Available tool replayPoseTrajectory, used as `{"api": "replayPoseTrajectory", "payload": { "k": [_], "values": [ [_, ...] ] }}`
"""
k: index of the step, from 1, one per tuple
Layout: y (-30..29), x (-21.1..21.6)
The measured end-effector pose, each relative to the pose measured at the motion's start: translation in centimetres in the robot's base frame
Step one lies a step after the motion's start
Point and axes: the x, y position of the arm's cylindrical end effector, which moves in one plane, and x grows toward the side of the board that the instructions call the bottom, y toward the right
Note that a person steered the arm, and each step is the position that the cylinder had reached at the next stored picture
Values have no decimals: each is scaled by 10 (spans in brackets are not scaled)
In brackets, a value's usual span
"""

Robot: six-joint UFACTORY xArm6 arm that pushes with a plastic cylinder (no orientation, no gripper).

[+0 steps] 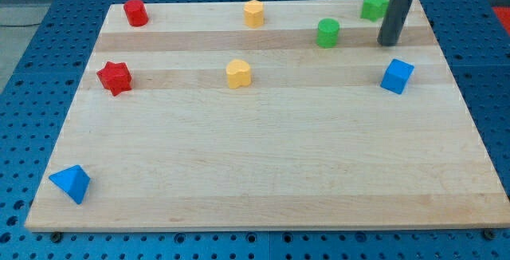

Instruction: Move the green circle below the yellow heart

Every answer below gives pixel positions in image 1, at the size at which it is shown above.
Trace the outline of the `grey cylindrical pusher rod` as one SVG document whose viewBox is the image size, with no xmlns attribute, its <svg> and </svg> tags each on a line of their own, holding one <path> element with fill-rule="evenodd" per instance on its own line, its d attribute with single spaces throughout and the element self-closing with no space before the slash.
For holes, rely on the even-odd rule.
<svg viewBox="0 0 510 260">
<path fill-rule="evenodd" d="M 382 46 L 395 46 L 400 38 L 413 0 L 390 0 L 378 35 Z"/>
</svg>

